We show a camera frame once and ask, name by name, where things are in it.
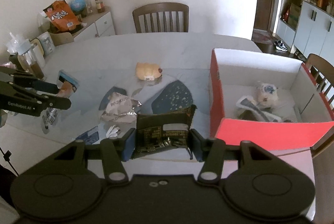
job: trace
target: chair backrest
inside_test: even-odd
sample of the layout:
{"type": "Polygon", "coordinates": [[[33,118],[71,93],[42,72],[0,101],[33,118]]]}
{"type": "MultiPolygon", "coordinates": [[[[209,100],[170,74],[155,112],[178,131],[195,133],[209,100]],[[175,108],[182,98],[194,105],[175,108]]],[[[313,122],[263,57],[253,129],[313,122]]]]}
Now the chair backrest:
{"type": "Polygon", "coordinates": [[[141,33],[141,25],[139,17],[143,16],[145,32],[149,32],[147,17],[146,15],[150,15],[150,23],[151,23],[151,31],[152,32],[180,32],[180,18],[179,12],[183,12],[183,32],[188,32],[189,25],[189,7],[180,3],[155,3],[142,6],[140,8],[135,9],[132,12],[133,20],[135,22],[136,32],[141,33]],[[167,26],[166,20],[166,12],[167,18],[169,18],[169,29],[167,26]],[[176,18],[176,31],[174,31],[173,25],[173,12],[175,12],[176,18]]]}
{"type": "MultiPolygon", "coordinates": [[[[328,101],[330,108],[334,111],[334,67],[325,59],[316,54],[310,54],[306,61],[306,67],[317,82],[318,92],[322,92],[328,101]]],[[[325,151],[330,145],[334,143],[333,129],[326,134],[325,140],[320,144],[316,144],[316,149],[312,147],[312,157],[315,158],[320,153],[325,151]]]]}

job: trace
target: sneaker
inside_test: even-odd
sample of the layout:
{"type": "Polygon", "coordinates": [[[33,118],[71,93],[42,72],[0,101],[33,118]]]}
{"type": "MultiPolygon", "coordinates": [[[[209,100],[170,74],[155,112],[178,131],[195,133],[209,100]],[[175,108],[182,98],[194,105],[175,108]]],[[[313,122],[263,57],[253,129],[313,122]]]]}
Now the sneaker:
{"type": "Polygon", "coordinates": [[[288,51],[288,49],[285,47],[282,40],[276,40],[274,43],[275,43],[275,47],[276,47],[277,50],[280,50],[280,51],[283,51],[283,52],[288,51]]]}

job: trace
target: black cable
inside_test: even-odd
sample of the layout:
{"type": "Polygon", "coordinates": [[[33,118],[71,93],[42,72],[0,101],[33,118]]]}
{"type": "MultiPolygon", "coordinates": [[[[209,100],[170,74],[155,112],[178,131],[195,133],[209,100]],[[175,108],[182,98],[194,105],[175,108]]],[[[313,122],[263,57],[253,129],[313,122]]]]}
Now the black cable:
{"type": "MultiPolygon", "coordinates": [[[[2,152],[3,156],[4,156],[4,159],[5,159],[5,153],[3,152],[3,150],[1,149],[0,147],[0,151],[2,152]]],[[[19,176],[18,172],[16,171],[16,169],[13,167],[13,165],[11,164],[9,158],[8,158],[8,161],[5,159],[6,162],[8,162],[8,164],[11,166],[11,168],[15,171],[16,175],[19,176]]]]}

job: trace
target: bottle cap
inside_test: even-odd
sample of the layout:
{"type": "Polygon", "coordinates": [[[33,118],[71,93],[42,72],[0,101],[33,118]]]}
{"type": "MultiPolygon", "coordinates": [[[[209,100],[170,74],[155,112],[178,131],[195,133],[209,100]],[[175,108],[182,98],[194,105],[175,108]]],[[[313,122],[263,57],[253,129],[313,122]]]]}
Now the bottle cap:
{"type": "Polygon", "coordinates": [[[19,55],[23,55],[26,51],[31,48],[30,41],[26,39],[22,44],[16,47],[16,51],[19,55]]]}

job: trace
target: silver foil wrapper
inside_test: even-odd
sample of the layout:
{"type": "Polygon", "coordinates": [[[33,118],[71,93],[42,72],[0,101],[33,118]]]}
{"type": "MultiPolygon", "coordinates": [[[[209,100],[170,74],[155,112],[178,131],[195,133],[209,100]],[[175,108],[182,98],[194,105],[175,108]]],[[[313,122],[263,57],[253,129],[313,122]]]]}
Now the silver foil wrapper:
{"type": "Polygon", "coordinates": [[[137,118],[137,111],[141,103],[129,96],[113,92],[109,96],[109,103],[101,118],[104,121],[132,123],[137,118]]]}

